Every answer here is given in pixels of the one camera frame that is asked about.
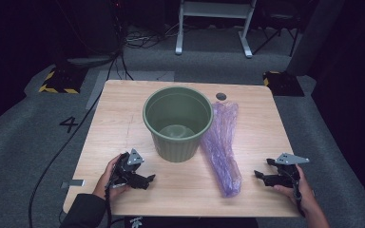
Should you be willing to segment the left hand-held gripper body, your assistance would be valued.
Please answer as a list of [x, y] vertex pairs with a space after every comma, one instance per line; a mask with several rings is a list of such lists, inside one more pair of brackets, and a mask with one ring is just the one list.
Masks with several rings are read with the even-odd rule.
[[143, 162], [144, 159], [135, 149], [122, 154], [113, 167], [108, 186], [117, 188], [129, 185], [135, 188], [136, 184], [145, 183], [145, 177], [136, 173]]

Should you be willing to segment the grey tape strip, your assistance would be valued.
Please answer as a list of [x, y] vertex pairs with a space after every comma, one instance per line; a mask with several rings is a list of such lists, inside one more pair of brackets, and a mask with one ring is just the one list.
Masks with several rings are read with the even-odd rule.
[[61, 183], [61, 189], [68, 189], [70, 186], [84, 186], [85, 180], [69, 180]]

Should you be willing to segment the grey post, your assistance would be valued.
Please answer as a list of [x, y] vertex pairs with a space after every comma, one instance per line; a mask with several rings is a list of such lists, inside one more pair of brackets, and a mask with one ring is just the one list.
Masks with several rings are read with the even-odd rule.
[[298, 43], [298, 47], [286, 68], [290, 75], [303, 76], [308, 73], [322, 49], [345, 0], [319, 0], [309, 24]]

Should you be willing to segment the white metal stand frame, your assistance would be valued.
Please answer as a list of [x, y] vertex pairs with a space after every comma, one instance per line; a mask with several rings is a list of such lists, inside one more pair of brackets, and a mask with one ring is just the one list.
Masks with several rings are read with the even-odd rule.
[[244, 19], [243, 30], [239, 31], [241, 46], [246, 58], [252, 58], [253, 52], [247, 42], [247, 33], [258, 0], [250, 0], [245, 4], [193, 2], [181, 0], [179, 8], [179, 28], [175, 53], [183, 53], [183, 20], [185, 17], [213, 17], [227, 19]]

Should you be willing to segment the person's left hand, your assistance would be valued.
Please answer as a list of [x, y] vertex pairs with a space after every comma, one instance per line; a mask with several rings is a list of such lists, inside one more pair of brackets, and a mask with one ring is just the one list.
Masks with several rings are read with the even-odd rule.
[[[105, 200], [106, 199], [106, 185], [109, 182], [109, 178], [112, 173], [112, 169], [120, 156], [116, 156], [113, 158], [106, 166], [105, 172], [101, 175], [97, 184], [92, 192], [93, 195]], [[123, 192], [129, 190], [130, 187], [125, 185], [118, 188], [110, 188], [109, 189], [109, 200], [114, 201], [118, 196], [120, 196]]]

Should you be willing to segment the black tripod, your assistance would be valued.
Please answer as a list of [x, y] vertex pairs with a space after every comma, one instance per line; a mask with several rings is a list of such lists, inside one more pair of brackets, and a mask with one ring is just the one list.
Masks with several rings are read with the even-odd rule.
[[262, 28], [261, 31], [265, 36], [265, 40], [257, 43], [257, 46], [252, 50], [253, 55], [256, 55], [260, 50], [283, 51], [286, 49], [288, 50], [288, 56], [293, 56], [299, 34], [299, 31], [296, 28]]

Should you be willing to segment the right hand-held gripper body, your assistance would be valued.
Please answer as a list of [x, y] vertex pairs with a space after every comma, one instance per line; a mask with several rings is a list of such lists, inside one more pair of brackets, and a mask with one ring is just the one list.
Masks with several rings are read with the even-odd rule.
[[293, 154], [282, 153], [275, 159], [278, 172], [289, 181], [289, 186], [299, 180], [297, 164], [308, 163], [308, 158], [302, 158]]

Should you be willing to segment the purple plastic bag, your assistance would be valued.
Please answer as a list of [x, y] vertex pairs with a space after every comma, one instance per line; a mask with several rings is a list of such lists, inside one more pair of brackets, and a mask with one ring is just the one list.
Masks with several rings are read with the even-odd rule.
[[201, 147], [213, 168], [221, 195], [232, 198], [241, 188], [241, 173], [233, 152], [239, 105], [216, 102], [212, 106], [213, 122], [202, 137]]

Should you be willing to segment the black yellow striped base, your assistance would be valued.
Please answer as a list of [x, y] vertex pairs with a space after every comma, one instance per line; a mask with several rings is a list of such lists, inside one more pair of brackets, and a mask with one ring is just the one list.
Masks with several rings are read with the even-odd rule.
[[297, 77], [285, 71], [266, 71], [262, 75], [262, 80], [274, 96], [304, 96]]
[[57, 69], [54, 67], [39, 88], [40, 92], [79, 94], [87, 69]]

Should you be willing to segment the person's right hand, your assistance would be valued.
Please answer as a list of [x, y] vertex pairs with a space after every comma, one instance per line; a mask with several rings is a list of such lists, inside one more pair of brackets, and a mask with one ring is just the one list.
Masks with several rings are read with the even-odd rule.
[[302, 168], [297, 164], [297, 169], [299, 173], [298, 187], [285, 187], [283, 185], [275, 185], [274, 189], [281, 193], [283, 196], [287, 197], [299, 210], [299, 212], [304, 216], [301, 209], [301, 202], [303, 200], [316, 200], [313, 189], [307, 182], [306, 176]]

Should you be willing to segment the green plastic bin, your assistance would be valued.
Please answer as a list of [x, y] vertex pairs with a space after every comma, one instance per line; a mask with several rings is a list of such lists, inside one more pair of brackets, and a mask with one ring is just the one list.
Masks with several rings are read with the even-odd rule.
[[198, 90], [169, 86], [151, 94], [143, 119], [157, 153], [168, 162], [190, 160], [214, 117], [213, 106]]

